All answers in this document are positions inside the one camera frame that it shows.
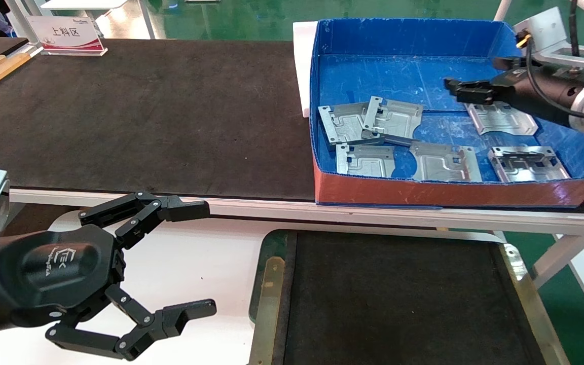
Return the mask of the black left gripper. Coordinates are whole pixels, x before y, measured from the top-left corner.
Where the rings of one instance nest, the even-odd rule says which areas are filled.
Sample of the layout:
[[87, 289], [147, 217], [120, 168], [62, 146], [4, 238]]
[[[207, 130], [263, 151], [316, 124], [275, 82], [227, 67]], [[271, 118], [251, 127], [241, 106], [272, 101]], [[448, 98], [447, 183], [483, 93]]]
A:
[[[40, 231], [0, 244], [0, 293], [7, 322], [42, 326], [62, 317], [46, 331], [57, 347], [136, 360], [155, 342], [180, 336], [189, 321], [214, 316], [217, 305], [199, 300], [150, 313], [116, 284], [126, 266], [120, 250], [134, 247], [161, 222], [209, 217], [206, 201], [136, 192], [84, 210], [79, 214], [83, 227], [77, 230]], [[119, 222], [123, 224], [115, 238], [103, 230]], [[115, 337], [77, 328], [111, 304], [134, 322], [129, 333]]]

